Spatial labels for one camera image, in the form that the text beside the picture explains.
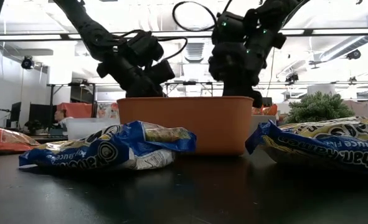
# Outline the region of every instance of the person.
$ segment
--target person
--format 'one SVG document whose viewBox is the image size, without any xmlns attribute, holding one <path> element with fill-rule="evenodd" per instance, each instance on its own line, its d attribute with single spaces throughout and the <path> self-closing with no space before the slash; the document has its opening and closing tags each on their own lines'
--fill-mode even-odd
<svg viewBox="0 0 368 224">
<path fill-rule="evenodd" d="M 66 132 L 66 120 L 72 117 L 66 116 L 66 110 L 57 110 L 54 114 L 54 118 L 58 122 L 57 125 L 59 125 L 63 129 L 63 132 Z"/>
</svg>

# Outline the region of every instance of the computer monitor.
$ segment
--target computer monitor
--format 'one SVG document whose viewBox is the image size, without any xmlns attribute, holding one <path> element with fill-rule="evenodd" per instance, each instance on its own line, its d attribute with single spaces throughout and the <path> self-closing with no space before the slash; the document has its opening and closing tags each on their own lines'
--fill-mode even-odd
<svg viewBox="0 0 368 224">
<path fill-rule="evenodd" d="M 54 122 L 55 111 L 57 111 L 56 106 L 53 106 L 51 111 L 50 105 L 30 104 L 29 121 L 38 120 L 44 127 L 47 127 L 50 122 Z"/>
<path fill-rule="evenodd" d="M 272 106 L 272 98 L 271 97 L 263 97 L 263 105 L 264 106 Z"/>
<path fill-rule="evenodd" d="M 19 122 L 19 117 L 21 115 L 21 106 L 22 106 L 22 102 L 14 103 L 11 106 L 11 117 L 10 117 L 11 121 Z"/>
</svg>

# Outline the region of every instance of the desk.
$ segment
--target desk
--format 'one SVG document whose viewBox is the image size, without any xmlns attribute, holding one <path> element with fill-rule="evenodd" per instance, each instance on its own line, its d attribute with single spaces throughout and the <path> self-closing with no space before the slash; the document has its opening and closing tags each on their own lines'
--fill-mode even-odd
<svg viewBox="0 0 368 224">
<path fill-rule="evenodd" d="M 263 151 L 112 175 L 17 163 L 0 156 L 0 224 L 368 224 L 368 176 L 284 168 Z"/>
</svg>

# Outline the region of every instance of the green plant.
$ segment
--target green plant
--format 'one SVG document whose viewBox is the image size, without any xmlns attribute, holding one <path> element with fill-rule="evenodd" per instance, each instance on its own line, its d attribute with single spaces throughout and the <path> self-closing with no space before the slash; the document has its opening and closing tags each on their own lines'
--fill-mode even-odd
<svg viewBox="0 0 368 224">
<path fill-rule="evenodd" d="M 28 128 L 30 133 L 35 133 L 35 131 L 43 128 L 42 124 L 38 120 L 28 121 L 25 126 Z"/>
<path fill-rule="evenodd" d="M 339 94 L 330 95 L 317 92 L 301 99 L 301 102 L 289 104 L 287 123 L 327 121 L 330 119 L 354 116 Z"/>
</svg>

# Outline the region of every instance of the snack bag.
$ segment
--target snack bag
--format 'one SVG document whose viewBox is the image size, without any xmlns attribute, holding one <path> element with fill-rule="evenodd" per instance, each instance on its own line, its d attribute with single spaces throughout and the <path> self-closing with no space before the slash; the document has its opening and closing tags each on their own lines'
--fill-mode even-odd
<svg viewBox="0 0 368 224">
<path fill-rule="evenodd" d="M 0 153 L 22 153 L 38 145 L 25 134 L 0 128 Z"/>
<path fill-rule="evenodd" d="M 248 138 L 249 153 L 261 145 L 278 163 L 368 172 L 368 118 L 315 123 L 261 123 Z"/>
<path fill-rule="evenodd" d="M 261 108 L 252 108 L 252 114 L 253 115 L 263 115 L 263 107 Z"/>
<path fill-rule="evenodd" d="M 263 109 L 263 115 L 271 115 L 271 116 L 274 116 L 276 115 L 278 112 L 278 105 L 274 104 L 272 106 L 269 106 L 269 107 L 265 107 Z"/>
<path fill-rule="evenodd" d="M 196 136 L 184 128 L 135 121 L 114 125 L 84 139 L 40 145 L 19 156 L 19 166 L 36 164 L 72 169 L 155 169 L 174 152 L 194 152 Z"/>
</svg>

